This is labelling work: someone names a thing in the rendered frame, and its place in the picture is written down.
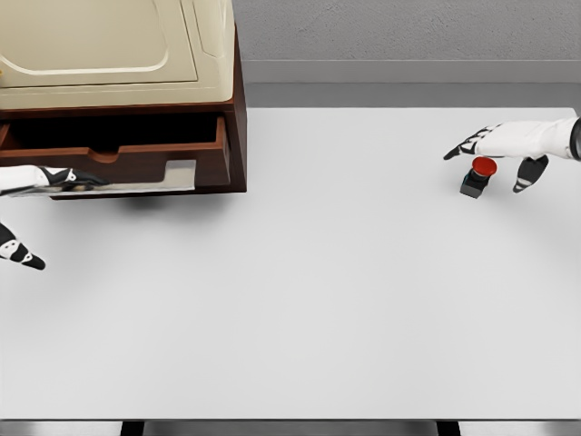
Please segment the red button switch, black base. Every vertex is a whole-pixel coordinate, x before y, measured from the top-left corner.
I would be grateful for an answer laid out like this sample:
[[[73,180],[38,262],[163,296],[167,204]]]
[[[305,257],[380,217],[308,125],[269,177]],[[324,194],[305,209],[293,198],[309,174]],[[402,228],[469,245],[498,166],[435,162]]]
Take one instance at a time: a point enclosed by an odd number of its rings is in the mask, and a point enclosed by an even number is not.
[[[475,158],[462,181],[459,191],[464,195],[477,199],[487,187],[490,177],[496,172],[497,164],[493,159],[483,156]]]

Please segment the brown drawer with silver handle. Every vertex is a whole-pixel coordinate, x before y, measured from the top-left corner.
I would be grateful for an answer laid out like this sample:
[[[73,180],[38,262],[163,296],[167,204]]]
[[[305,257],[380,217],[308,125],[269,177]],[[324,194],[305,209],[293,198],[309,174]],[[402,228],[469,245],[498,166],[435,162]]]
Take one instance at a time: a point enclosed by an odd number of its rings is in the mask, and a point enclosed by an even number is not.
[[[223,117],[144,114],[0,123],[0,167],[73,167],[111,183],[157,183],[168,162],[182,160],[196,162],[196,186],[230,184]]]

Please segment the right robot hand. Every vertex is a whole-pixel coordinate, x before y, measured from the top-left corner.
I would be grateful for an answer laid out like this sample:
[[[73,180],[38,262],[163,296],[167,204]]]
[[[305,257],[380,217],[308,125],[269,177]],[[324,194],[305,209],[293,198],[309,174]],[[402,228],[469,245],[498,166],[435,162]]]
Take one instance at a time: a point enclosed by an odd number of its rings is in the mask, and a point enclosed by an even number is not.
[[[486,126],[452,148],[443,159],[461,154],[521,158],[513,186],[513,192],[520,193],[539,180],[549,163],[547,151],[541,150],[541,125],[541,122],[505,122]]]

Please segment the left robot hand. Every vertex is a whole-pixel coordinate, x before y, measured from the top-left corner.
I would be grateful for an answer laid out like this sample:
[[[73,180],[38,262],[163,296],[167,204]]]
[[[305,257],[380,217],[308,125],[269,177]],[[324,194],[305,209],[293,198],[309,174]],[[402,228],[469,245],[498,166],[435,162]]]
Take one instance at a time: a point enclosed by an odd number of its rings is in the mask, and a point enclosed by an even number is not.
[[[37,188],[75,186],[106,186],[106,179],[75,168],[58,168],[42,165],[17,165],[0,167],[0,197],[28,192]],[[39,271],[45,262],[33,254],[5,225],[0,222],[0,259],[22,264]]]

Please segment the brown cabinet with cream top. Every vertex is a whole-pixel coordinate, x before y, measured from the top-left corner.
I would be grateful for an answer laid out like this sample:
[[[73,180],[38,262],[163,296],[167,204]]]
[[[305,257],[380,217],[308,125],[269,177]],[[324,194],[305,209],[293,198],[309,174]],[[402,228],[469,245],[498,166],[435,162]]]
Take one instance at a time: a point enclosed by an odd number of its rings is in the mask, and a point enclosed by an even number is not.
[[[247,114],[232,0],[0,0],[0,123],[144,114],[224,118],[231,182],[198,187],[196,162],[157,183],[37,188],[55,199],[247,189]]]

